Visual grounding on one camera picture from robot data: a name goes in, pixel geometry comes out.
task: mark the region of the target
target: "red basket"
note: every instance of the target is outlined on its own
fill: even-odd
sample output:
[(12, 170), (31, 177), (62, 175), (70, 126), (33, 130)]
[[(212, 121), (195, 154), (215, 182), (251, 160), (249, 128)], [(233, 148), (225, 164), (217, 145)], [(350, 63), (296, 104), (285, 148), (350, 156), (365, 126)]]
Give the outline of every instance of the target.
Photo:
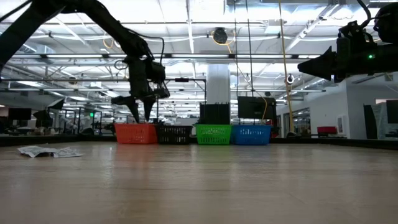
[(155, 144), (156, 129), (153, 124), (115, 124), (116, 139), (120, 144)]

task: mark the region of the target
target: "black basket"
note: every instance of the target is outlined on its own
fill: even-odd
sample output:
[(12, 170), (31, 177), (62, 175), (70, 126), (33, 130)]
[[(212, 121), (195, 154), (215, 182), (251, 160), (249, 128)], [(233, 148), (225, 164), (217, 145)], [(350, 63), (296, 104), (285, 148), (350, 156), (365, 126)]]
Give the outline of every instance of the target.
[(159, 144), (190, 144), (192, 126), (156, 126)]

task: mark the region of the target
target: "white column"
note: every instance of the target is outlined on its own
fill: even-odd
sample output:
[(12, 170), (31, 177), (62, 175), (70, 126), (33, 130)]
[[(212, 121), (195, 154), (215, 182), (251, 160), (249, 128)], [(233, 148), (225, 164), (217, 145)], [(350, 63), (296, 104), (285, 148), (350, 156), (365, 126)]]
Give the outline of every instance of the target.
[(229, 103), (231, 101), (230, 74), (228, 64), (210, 64), (207, 68), (207, 103)]

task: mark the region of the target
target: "ceiling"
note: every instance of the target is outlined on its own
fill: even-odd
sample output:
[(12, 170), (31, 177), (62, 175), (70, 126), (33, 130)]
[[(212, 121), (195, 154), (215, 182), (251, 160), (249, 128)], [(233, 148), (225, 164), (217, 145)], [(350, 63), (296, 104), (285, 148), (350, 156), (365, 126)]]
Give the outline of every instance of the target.
[[(278, 1), (272, 0), (237, 0), (234, 7), (231, 0), (99, 0), (108, 11), (127, 28), (153, 37), (166, 40), (165, 53), (170, 54), (229, 54), (228, 47), (217, 45), (211, 38), (216, 27), (224, 27), (229, 35), (228, 42), (233, 54), (282, 54), (280, 34), (280, 14)], [(24, 0), (0, 0), (0, 15), (20, 5)], [(335, 47), (338, 29), (349, 21), (363, 21), (365, 12), (358, 4), (330, 5), (329, 0), (294, 0), (282, 4), (283, 30), (287, 54), (320, 55), (329, 46)], [(342, 2), (356, 3), (354, 0)], [(365, 1), (370, 4), (372, 15), (382, 6), (382, 1)], [(0, 24), (0, 32), (4, 32), (25, 10), (15, 13)], [(371, 22), (367, 27), (373, 30)], [(371, 34), (378, 39), (377, 33)], [(146, 39), (154, 54), (159, 54), (162, 43), (154, 39)], [(25, 43), (19, 54), (122, 54), (123, 51), (101, 27), (96, 25), (86, 14), (59, 14), (42, 25)], [(101, 82), (101, 88), (128, 89), (128, 82), (117, 82), (127, 77), (125, 71), (113, 67), (115, 60), (103, 58), (51, 59), (51, 64), (40, 63), (33, 59), (14, 58), (10, 61), (8, 71), (3, 76), (8, 78), (68, 78), (82, 79), (114, 79)], [(297, 70), (298, 60), (287, 61), (287, 73), (292, 74), (296, 81), (294, 88), (317, 82), (314, 77)], [(167, 78), (187, 77), (203, 78), (207, 76), (209, 63), (220, 63), (217, 58), (197, 60), (188, 58), (163, 60)], [(228, 63), (232, 75), (236, 73), (234, 60)], [(244, 74), (253, 75), (255, 88), (283, 90), (285, 69), (283, 60), (238, 60)], [(12, 68), (23, 70), (16, 73)], [(26, 86), (13, 83), (15, 87)], [(42, 83), (40, 85), (57, 88), (89, 88), (92, 82), (80, 82), (75, 86), (68, 83)], [(197, 83), (170, 82), (169, 88), (199, 88)], [(243, 76), (240, 75), (239, 88), (247, 88)], [(127, 95), (127, 92), (116, 92)], [(172, 98), (203, 98), (202, 91), (191, 93), (173, 92)]]

